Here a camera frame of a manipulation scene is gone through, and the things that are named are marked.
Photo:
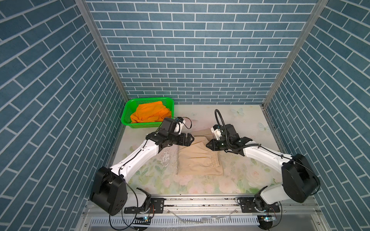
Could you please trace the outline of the orange shorts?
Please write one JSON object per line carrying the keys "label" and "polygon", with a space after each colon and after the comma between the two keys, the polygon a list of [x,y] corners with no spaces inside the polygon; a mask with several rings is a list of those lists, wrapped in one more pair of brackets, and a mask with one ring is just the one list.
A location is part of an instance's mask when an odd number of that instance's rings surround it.
{"label": "orange shorts", "polygon": [[141,104],[136,111],[130,115],[132,123],[162,122],[171,117],[172,112],[161,101]]}

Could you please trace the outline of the beige drawstring shorts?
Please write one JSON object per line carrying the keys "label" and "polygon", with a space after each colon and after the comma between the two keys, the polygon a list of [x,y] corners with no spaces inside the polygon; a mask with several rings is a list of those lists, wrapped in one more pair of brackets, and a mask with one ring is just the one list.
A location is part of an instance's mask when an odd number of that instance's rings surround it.
{"label": "beige drawstring shorts", "polygon": [[222,176],[224,169],[219,160],[219,152],[206,145],[214,138],[210,129],[192,133],[195,140],[190,146],[178,147],[179,176]]}

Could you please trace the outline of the green plastic basket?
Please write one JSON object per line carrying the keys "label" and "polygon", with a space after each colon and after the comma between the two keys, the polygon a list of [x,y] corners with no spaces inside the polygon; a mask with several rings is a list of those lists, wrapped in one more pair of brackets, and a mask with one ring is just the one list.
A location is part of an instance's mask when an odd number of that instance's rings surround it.
{"label": "green plastic basket", "polygon": [[162,102],[162,104],[171,111],[172,116],[174,114],[174,100],[169,97],[154,97],[154,98],[137,98],[129,100],[123,110],[121,122],[125,126],[129,126],[133,129],[138,128],[157,128],[161,122],[143,122],[133,123],[131,115],[137,110],[137,107],[142,104]]}

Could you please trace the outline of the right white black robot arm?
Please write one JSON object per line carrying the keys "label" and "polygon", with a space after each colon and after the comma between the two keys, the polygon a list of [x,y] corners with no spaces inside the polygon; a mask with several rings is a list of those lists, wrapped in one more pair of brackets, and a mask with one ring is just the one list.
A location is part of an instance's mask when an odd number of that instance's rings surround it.
{"label": "right white black robot arm", "polygon": [[206,147],[213,151],[230,152],[254,159],[276,170],[282,176],[282,183],[266,186],[254,196],[256,205],[271,205],[289,199],[303,203],[320,189],[318,176],[306,157],[301,154],[292,156],[279,153],[247,137],[230,140],[221,136],[212,139]]}

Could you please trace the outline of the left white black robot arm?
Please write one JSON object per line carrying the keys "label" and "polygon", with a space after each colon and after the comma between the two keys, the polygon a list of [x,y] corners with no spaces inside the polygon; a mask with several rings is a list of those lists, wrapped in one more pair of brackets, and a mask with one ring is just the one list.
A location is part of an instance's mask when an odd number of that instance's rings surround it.
{"label": "left white black robot arm", "polygon": [[95,174],[90,200],[114,216],[124,209],[133,213],[149,210],[151,194],[128,185],[134,174],[152,157],[172,145],[190,146],[195,138],[190,134],[168,134],[152,132],[143,143],[121,162],[111,167],[101,167]]}

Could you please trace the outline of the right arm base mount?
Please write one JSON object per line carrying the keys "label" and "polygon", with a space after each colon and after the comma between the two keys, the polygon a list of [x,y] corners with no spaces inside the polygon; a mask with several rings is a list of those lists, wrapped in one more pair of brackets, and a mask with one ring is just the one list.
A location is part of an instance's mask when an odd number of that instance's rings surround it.
{"label": "right arm base mount", "polygon": [[268,205],[254,197],[238,197],[236,201],[240,206],[242,213],[281,212],[279,203]]}

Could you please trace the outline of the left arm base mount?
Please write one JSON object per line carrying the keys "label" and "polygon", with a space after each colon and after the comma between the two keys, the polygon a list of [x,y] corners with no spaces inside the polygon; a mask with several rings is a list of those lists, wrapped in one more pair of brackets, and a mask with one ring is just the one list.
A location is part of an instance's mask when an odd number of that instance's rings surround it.
{"label": "left arm base mount", "polygon": [[140,207],[126,207],[124,214],[162,214],[164,209],[164,198],[151,198],[146,200]]}

